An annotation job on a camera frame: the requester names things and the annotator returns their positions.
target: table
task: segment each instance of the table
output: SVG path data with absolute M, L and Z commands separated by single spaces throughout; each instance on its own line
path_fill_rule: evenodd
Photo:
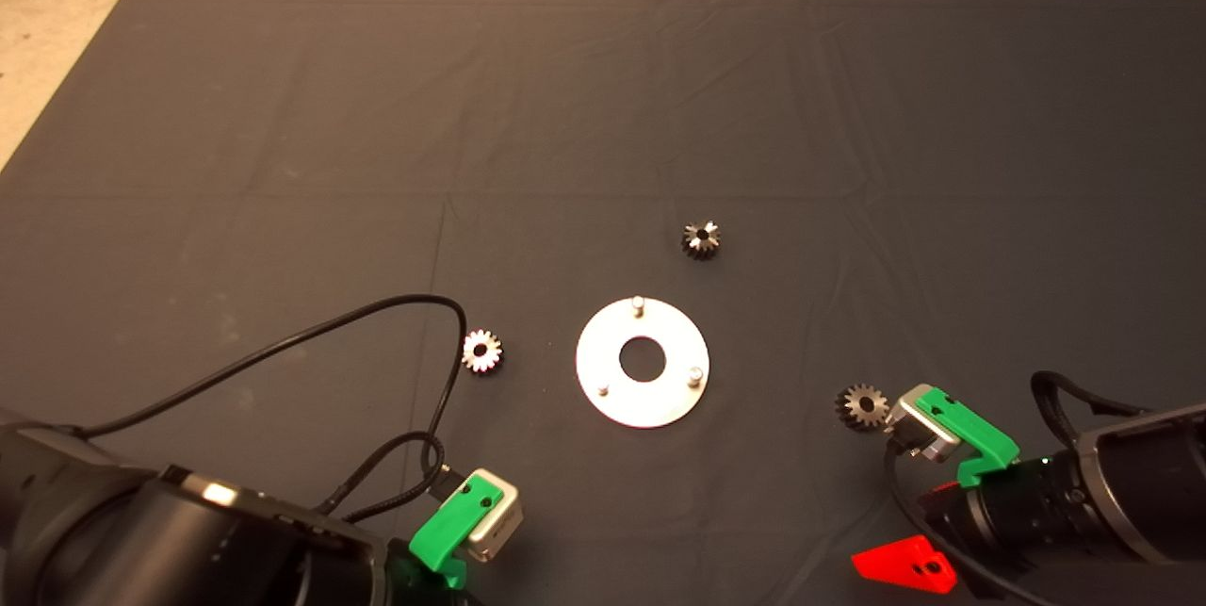
M 4 402 L 101 420 L 440 292 L 508 355 L 440 430 L 525 499 L 470 578 L 487 604 L 931 602 L 849 565 L 909 529 L 833 397 L 930 381 L 1028 456 L 1056 448 L 1040 368 L 1201 400 L 1202 47 L 1206 0 L 121 0 L 0 175 Z M 725 245 L 696 263 L 678 234 L 704 218 Z M 591 314 L 638 293 L 712 354 L 697 408 L 654 431 L 574 372 Z M 426 425 L 456 343 L 399 310 L 105 444 L 317 501 Z M 1146 566 L 1028 584 L 1201 595 Z

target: green bracket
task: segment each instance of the green bracket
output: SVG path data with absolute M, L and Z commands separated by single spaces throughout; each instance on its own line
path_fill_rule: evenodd
M 921 395 L 917 400 L 917 407 L 977 450 L 976 456 L 959 464 L 956 478 L 961 486 L 978 486 L 982 474 L 1007 468 L 1021 453 L 1005 432 L 941 389 Z
M 452 552 L 500 499 L 503 491 L 499 486 L 478 474 L 469 477 L 410 538 L 410 554 L 444 576 L 449 589 L 464 588 L 467 569 L 464 561 L 452 557 Z

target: circular metal plate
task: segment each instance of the circular metal plate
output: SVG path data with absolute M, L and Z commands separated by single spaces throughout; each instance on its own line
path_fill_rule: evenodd
M 633 338 L 662 348 L 666 367 L 648 383 L 624 372 L 620 350 Z M 686 314 L 658 299 L 613 302 L 578 338 L 578 381 L 601 413 L 630 427 L 660 427 L 686 415 L 708 388 L 708 345 Z

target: gear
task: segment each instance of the gear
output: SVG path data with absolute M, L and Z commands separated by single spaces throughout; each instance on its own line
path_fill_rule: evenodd
M 503 342 L 490 331 L 478 328 L 464 336 L 461 362 L 474 374 L 486 375 L 503 362 Z
M 888 397 L 871 385 L 853 385 L 837 395 L 837 414 L 845 426 L 860 432 L 884 426 Z
M 720 227 L 712 220 L 683 227 L 683 252 L 695 260 L 708 260 L 720 250 Z

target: spur gear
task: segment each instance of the spur gear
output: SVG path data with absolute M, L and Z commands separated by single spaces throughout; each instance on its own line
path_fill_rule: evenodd
M 837 414 L 845 426 L 867 432 L 884 426 L 888 418 L 888 397 L 871 385 L 853 385 L 837 395 Z
M 683 252 L 695 260 L 708 260 L 720 250 L 720 227 L 712 220 L 683 227 Z
M 461 362 L 474 374 L 485 375 L 503 362 L 503 340 L 490 331 L 478 328 L 464 336 Z

